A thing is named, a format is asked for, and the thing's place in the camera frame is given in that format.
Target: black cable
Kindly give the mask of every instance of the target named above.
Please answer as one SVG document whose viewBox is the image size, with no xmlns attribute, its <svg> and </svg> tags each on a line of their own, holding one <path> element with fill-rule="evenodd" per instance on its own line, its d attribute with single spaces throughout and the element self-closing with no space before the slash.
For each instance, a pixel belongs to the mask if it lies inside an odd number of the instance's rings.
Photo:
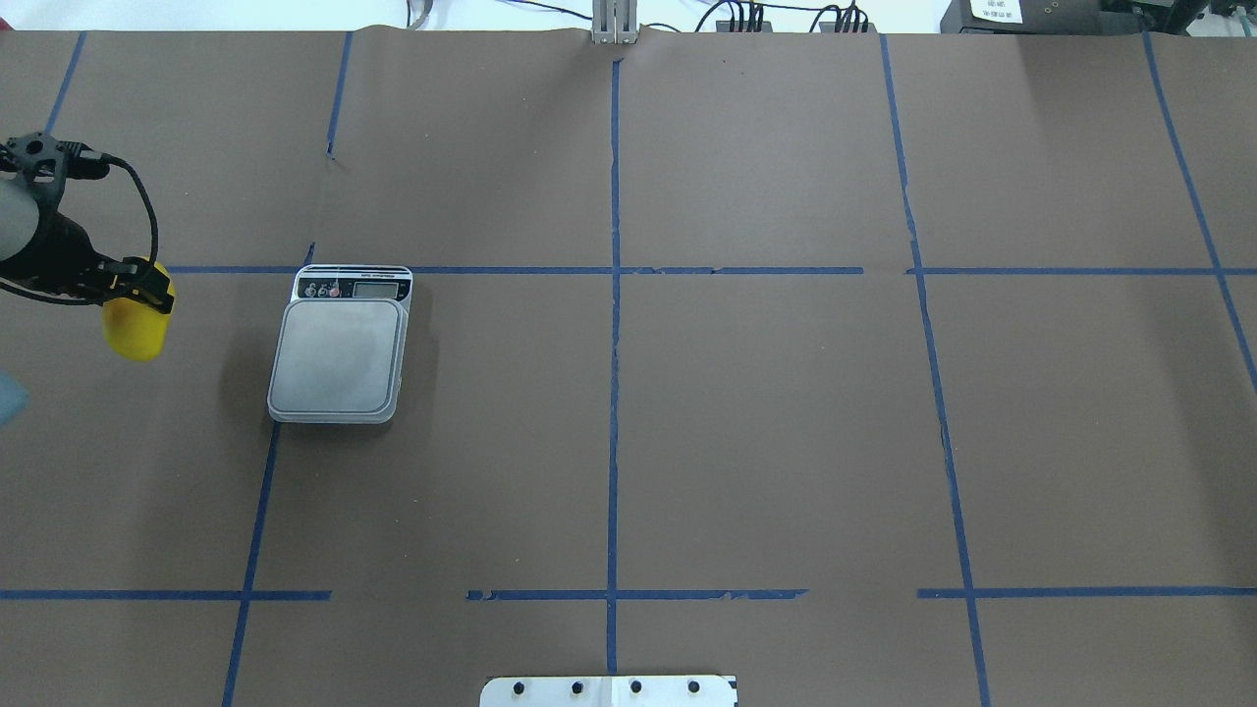
<svg viewBox="0 0 1257 707">
<path fill-rule="evenodd" d="M 760 8 L 772 8 L 774 10 L 798 10 L 801 13 L 818 13 L 823 9 L 823 8 L 799 8 L 798 5 L 774 5 L 772 3 L 758 3 L 758 1 L 755 3 L 755 5 L 759 5 Z"/>
<path fill-rule="evenodd" d="M 747 11 L 742 8 L 742 3 L 733 3 L 738 8 L 738 29 L 733 29 L 733 8 L 729 8 L 729 31 L 742 31 L 743 25 L 747 24 Z"/>
<path fill-rule="evenodd" d="M 820 13 L 816 14 L 816 19 L 812 20 L 812 26 L 807 28 L 808 34 L 816 31 L 816 26 L 821 24 L 821 18 L 825 16 L 825 13 L 828 13 L 830 10 L 833 10 L 833 14 L 836 15 L 833 20 L 835 25 L 837 25 L 837 23 L 842 20 L 842 8 L 838 8 L 837 5 L 826 5 L 821 8 Z"/>
<path fill-rule="evenodd" d="M 855 0 L 851 0 L 851 4 L 842 10 L 838 23 L 833 25 L 833 31 L 845 34 L 851 24 L 851 18 L 856 11 L 856 3 Z"/>
<path fill-rule="evenodd" d="M 842 33 L 851 34 L 859 31 L 860 15 L 864 15 L 864 10 L 856 5 L 856 0 L 851 0 L 851 4 L 847 5 L 846 13 L 842 14 Z"/>
<path fill-rule="evenodd" d="M 114 157 L 113 155 L 101 153 L 101 161 L 106 165 L 116 165 L 127 170 L 131 175 L 131 181 L 136 184 L 136 191 L 140 192 L 140 200 L 145 203 L 145 211 L 148 214 L 148 267 L 145 268 L 143 273 L 136 273 L 136 282 L 143 281 L 148 277 L 148 273 L 157 267 L 157 214 L 153 211 L 153 203 L 148 199 L 148 190 L 145 189 L 145 182 L 140 181 L 140 174 L 136 169 L 131 166 L 129 162 L 122 157 Z"/>
<path fill-rule="evenodd" d="M 591 23 L 593 21 L 593 18 L 591 18 L 590 15 L 582 15 L 581 13 L 577 13 L 576 10 L 568 10 L 567 8 L 559 8 L 557 5 L 547 5 L 544 3 L 534 3 L 533 0 L 498 0 L 498 1 L 499 3 L 510 3 L 512 5 L 535 5 L 538 8 L 546 8 L 547 10 L 554 10 L 556 13 L 563 13 L 564 15 L 572 15 L 573 18 L 581 18 L 582 20 L 590 20 Z M 725 0 L 725 1 L 727 3 L 732 3 L 733 0 Z"/>
<path fill-rule="evenodd" d="M 422 29 L 424 23 L 427 21 L 427 18 L 431 14 L 432 14 L 432 0 L 424 0 L 424 9 L 419 11 L 419 16 L 415 18 L 415 21 L 410 23 L 410 26 L 407 29 L 415 29 L 415 30 Z"/>
<path fill-rule="evenodd" d="M 706 13 L 703 13 L 703 18 L 699 19 L 699 25 L 696 28 L 694 28 L 694 31 L 703 31 L 703 23 L 705 23 L 706 19 L 711 16 L 711 13 L 714 13 L 716 10 L 716 8 L 719 8 L 722 5 L 734 5 L 734 6 L 737 6 L 738 8 L 738 14 L 740 16 L 740 14 L 742 14 L 742 3 L 738 3 L 737 0 L 720 0 L 715 5 L 711 5 L 710 8 L 708 8 Z M 733 8 L 729 8 L 729 26 L 730 28 L 733 26 Z"/>
</svg>

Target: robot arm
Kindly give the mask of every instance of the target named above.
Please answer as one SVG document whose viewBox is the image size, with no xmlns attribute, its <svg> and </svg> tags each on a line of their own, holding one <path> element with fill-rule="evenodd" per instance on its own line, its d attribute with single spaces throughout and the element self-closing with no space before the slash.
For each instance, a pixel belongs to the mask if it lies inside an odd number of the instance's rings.
<svg viewBox="0 0 1257 707">
<path fill-rule="evenodd" d="M 57 210 L 68 179 L 103 179 L 111 165 L 131 175 L 148 211 L 147 259 L 116 260 L 97 253 L 83 226 Z M 170 279 L 155 264 L 157 219 L 131 165 L 80 142 L 35 132 L 0 145 L 0 172 L 15 172 L 0 180 L 0 289 L 53 304 L 126 298 L 162 315 L 171 312 Z"/>
</svg>

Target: scale weighing platform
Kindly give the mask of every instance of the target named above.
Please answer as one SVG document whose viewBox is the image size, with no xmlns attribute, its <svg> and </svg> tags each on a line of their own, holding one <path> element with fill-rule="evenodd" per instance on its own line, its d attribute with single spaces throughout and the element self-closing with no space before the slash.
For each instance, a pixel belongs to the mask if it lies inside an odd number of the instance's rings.
<svg viewBox="0 0 1257 707">
<path fill-rule="evenodd" d="M 397 265 L 305 265 L 279 327 L 266 406 L 282 423 L 380 424 L 401 389 L 414 278 Z"/>
</svg>

